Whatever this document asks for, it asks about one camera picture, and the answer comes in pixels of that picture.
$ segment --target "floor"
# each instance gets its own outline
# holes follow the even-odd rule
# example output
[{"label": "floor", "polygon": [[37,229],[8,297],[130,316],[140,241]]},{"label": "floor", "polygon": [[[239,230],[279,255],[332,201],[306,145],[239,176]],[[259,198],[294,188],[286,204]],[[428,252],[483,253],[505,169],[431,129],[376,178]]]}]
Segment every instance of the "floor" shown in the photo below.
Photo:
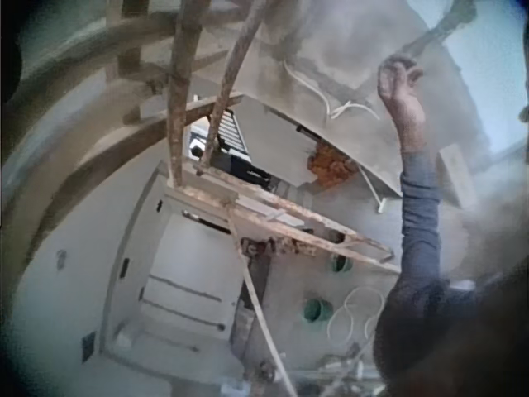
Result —
[{"label": "floor", "polygon": [[[528,253],[527,235],[527,168],[519,151],[474,177],[479,204],[469,210],[457,208],[443,191],[440,206],[442,240],[441,271],[453,280],[471,278],[477,284],[498,271],[508,270]],[[384,213],[376,213],[376,203],[359,175],[343,185],[314,197],[313,210],[337,219],[364,234],[390,245],[396,251],[394,263],[402,254],[401,200],[389,198]],[[330,272],[329,255],[315,258],[280,256],[272,260],[264,295],[264,315],[289,371],[314,369],[325,355],[345,355],[353,342],[363,345],[365,321],[376,313],[378,298],[369,292],[358,295],[354,307],[354,332],[348,343],[332,344],[326,323],[308,324],[303,318],[303,304],[319,296],[339,308],[344,298],[357,286],[370,286],[386,295],[395,275],[355,265],[343,275]],[[343,339],[350,320],[337,316],[331,328],[334,340]],[[366,362],[371,360],[366,354]],[[269,358],[262,333],[252,329],[245,360],[256,364]]]}]

